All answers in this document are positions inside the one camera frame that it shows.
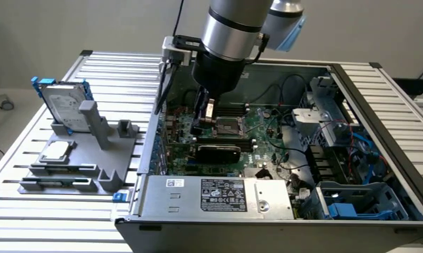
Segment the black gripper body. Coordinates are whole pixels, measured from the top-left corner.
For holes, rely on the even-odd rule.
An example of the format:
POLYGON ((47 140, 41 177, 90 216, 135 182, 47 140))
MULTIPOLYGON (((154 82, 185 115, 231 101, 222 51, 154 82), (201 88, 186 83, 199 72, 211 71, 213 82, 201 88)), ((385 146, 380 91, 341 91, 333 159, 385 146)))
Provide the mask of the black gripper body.
POLYGON ((245 60, 227 61, 209 52, 198 52, 193 64, 191 76, 195 83, 203 87, 214 100, 230 92, 238 83, 245 60))

